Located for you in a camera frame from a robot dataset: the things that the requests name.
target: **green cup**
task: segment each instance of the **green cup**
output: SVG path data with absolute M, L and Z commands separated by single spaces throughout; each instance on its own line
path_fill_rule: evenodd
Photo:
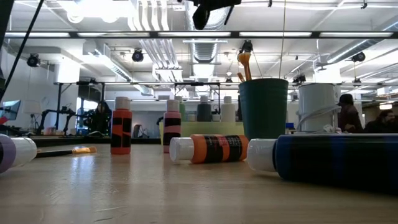
M 244 135 L 276 139 L 285 134 L 287 87 L 280 78 L 249 80 L 239 85 Z

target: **table surface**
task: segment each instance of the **table surface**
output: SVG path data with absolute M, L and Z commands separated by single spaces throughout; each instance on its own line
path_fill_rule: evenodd
M 0 223 L 398 222 L 391 195 L 286 182 L 245 162 L 173 164 L 157 145 L 133 145 L 129 156 L 96 147 L 0 174 Z

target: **paint bottle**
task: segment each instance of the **paint bottle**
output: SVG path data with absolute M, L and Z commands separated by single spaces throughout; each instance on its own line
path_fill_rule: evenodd
M 232 97 L 224 96 L 224 104 L 221 105 L 221 122 L 235 122 L 235 105 L 232 104 Z
M 248 139 L 245 136 L 192 134 L 190 138 L 173 138 L 170 158 L 174 162 L 191 160 L 193 164 L 234 162 L 246 158 Z
M 207 96 L 200 97 L 200 104 L 197 109 L 197 121 L 198 122 L 210 122 L 211 121 L 211 105 L 208 104 Z
M 253 139 L 251 169 L 285 180 L 398 194 L 397 134 L 282 135 Z
M 186 121 L 185 117 L 185 104 L 182 103 L 182 96 L 175 96 L 175 100 L 180 102 L 180 114 L 181 114 L 181 121 Z
M 178 100 L 167 100 L 163 118 L 163 152 L 169 153 L 172 138 L 181 137 L 181 114 Z
M 112 154 L 130 154 L 131 151 L 131 119 L 130 99 L 116 97 L 115 110 L 112 112 Z
M 0 174 L 23 166 L 36 157 L 36 144 L 30 138 L 10 138 L 0 134 Z

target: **security camera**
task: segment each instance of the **security camera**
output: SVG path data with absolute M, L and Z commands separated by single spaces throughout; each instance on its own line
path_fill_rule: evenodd
M 142 49 L 134 49 L 134 53 L 131 57 L 133 62 L 142 62 L 144 55 L 142 54 Z
M 351 58 L 351 60 L 352 60 L 353 62 L 363 62 L 363 61 L 365 61 L 365 59 L 366 59 L 366 56 L 365 56 L 365 54 L 364 54 L 363 52 L 358 53 L 358 54 L 354 55 L 354 56 Z
M 40 66 L 41 61 L 38 54 L 30 54 L 30 57 L 26 61 L 27 65 L 32 68 L 37 68 Z

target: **fluorescent light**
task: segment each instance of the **fluorescent light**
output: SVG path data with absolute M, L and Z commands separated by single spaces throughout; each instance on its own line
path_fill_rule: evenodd
M 182 40 L 184 44 L 227 44 L 228 40 Z
M 26 32 L 6 32 L 5 38 L 25 37 Z M 31 32 L 29 37 L 70 37 L 67 32 Z
M 148 32 L 78 32 L 80 37 L 149 37 Z
M 167 100 L 156 100 L 156 99 L 153 99 L 153 100 L 131 100 L 131 101 L 133 101 L 133 102 L 149 102 L 149 101 L 167 101 Z
M 142 82 L 138 82 L 138 84 L 140 85 L 174 85 L 174 83 L 170 83 L 170 82 L 152 82 L 152 83 L 142 83 Z
M 240 32 L 240 37 L 309 37 L 311 32 Z
M 105 83 L 105 85 L 131 85 L 131 83 L 124 83 L 124 82 L 109 82 L 109 83 Z
M 198 32 L 159 32 L 159 37 L 229 37 L 230 32 L 212 32 L 212 31 L 198 31 Z
M 221 85 L 239 85 L 240 83 L 220 83 Z
M 391 104 L 383 104 L 379 106 L 380 110 L 391 110 L 392 109 L 392 105 Z
M 392 32 L 322 32 L 320 37 L 390 37 Z

